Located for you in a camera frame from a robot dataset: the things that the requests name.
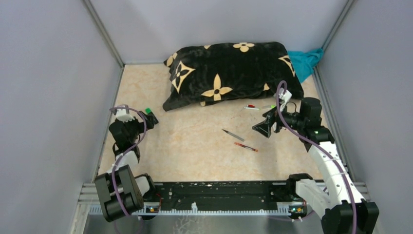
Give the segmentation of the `black marker with green tip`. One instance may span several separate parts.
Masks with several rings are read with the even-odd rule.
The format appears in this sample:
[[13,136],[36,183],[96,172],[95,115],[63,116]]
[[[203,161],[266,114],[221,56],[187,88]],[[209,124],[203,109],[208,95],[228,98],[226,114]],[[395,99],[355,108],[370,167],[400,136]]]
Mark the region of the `black marker with green tip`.
[[147,114],[148,116],[148,120],[150,121],[151,125],[156,125],[159,123],[157,117],[155,116],[155,114],[153,112]]

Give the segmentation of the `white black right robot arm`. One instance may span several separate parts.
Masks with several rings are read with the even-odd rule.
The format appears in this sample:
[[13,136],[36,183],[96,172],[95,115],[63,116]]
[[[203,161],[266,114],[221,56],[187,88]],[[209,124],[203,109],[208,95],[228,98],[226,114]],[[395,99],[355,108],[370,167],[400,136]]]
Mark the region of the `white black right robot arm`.
[[330,130],[322,126],[320,100],[305,97],[300,110],[290,113],[286,103],[263,114],[264,121],[253,130],[265,137],[286,128],[304,144],[308,154],[322,174],[324,189],[308,174],[293,174],[287,180],[286,196],[292,201],[301,198],[312,208],[321,221],[325,234],[371,234],[374,231],[379,208],[368,201],[356,188],[340,159],[335,139]]

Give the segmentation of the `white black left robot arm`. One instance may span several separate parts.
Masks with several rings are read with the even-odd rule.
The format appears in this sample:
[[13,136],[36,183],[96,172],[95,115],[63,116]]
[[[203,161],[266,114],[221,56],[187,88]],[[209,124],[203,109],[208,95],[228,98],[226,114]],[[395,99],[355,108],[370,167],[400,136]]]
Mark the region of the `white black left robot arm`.
[[95,187],[102,213],[107,222],[131,215],[143,209],[144,203],[156,197],[156,188],[148,174],[134,176],[131,167],[140,161],[137,146],[143,134],[158,120],[150,110],[141,114],[143,121],[126,114],[117,115],[109,126],[115,140],[112,146],[114,165],[95,178]]

